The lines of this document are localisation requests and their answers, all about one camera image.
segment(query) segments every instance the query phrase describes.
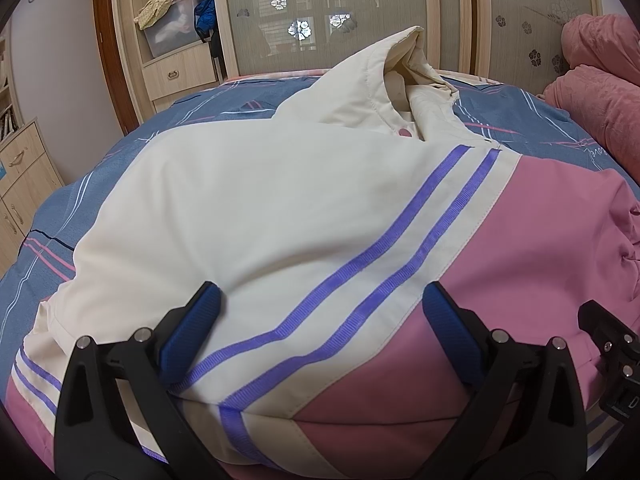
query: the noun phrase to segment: rolled pink blanket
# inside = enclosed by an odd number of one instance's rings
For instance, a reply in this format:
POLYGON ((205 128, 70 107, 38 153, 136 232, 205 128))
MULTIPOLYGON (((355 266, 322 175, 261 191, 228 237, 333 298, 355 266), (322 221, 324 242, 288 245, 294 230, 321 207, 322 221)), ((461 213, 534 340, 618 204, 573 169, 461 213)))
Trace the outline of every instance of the rolled pink blanket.
POLYGON ((582 14, 562 29, 571 68, 594 66, 640 86, 640 32, 628 16, 582 14))
POLYGON ((640 88, 599 68, 580 65, 545 89, 640 183, 640 88))

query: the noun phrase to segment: plastic storage box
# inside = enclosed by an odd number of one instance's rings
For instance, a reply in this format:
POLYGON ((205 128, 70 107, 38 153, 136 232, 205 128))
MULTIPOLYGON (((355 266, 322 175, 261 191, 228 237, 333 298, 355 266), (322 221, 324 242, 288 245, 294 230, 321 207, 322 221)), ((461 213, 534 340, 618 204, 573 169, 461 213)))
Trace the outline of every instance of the plastic storage box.
POLYGON ((176 0, 166 14, 144 30, 153 57, 198 41, 193 26, 193 9, 199 0, 176 0))

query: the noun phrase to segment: bed sheet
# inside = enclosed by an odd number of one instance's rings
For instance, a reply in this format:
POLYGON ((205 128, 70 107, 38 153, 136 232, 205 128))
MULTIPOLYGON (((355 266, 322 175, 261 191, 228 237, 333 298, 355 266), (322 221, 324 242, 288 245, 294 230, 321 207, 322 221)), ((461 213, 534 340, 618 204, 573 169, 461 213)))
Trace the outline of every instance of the bed sheet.
MULTIPOLYGON (((47 199, 34 218, 17 262, 0 281, 2 401, 15 355, 33 326, 38 304, 75 276, 75 245, 93 225, 102 202, 140 150, 155 136, 184 124, 270 118, 284 99, 317 79, 303 75, 236 80, 183 98, 117 143, 83 179, 47 199)), ((594 171, 614 169, 640 198, 638 186, 566 112, 516 87, 448 79, 460 90, 454 113, 471 131, 524 155, 554 158, 594 171)), ((127 228, 126 218, 122 228, 127 228)))

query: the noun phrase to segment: white wall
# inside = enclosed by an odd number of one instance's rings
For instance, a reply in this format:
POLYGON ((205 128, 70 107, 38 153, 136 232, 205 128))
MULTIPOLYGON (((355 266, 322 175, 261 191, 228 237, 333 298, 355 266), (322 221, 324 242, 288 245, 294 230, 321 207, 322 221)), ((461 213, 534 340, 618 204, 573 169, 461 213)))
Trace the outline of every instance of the white wall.
POLYGON ((603 14, 623 14, 628 16, 625 7, 622 6, 620 0, 602 0, 603 14))
POLYGON ((102 72, 93 0, 21 0, 12 16, 11 49, 22 118, 38 118, 69 184, 122 138, 102 72))

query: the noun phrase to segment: brown door frame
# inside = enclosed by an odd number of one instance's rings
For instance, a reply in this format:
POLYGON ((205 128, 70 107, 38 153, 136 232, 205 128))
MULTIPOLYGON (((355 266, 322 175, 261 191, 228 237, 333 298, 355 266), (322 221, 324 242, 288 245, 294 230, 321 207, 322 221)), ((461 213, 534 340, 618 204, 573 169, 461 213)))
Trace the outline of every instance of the brown door frame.
POLYGON ((111 103, 122 128, 122 133, 127 135, 140 126, 140 123, 131 102, 127 80, 124 77, 120 61, 111 0, 94 0, 94 23, 102 71, 107 81, 111 103))

